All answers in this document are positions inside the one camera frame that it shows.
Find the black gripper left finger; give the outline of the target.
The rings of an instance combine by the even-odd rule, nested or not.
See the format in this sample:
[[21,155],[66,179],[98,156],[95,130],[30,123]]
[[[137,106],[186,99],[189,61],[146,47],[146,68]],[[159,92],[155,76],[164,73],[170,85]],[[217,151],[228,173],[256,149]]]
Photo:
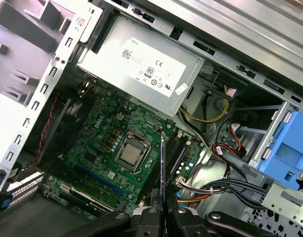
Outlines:
[[162,237],[164,214],[162,191],[152,189],[151,206],[138,207],[132,216],[113,211],[79,226],[63,237]]

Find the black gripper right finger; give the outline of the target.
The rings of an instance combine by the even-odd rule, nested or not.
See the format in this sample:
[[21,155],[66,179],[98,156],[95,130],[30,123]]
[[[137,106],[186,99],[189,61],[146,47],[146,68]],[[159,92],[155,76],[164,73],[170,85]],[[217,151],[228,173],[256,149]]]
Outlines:
[[201,218],[194,208],[180,207],[174,191],[166,191],[167,228],[170,237],[272,237],[273,233],[213,211]]

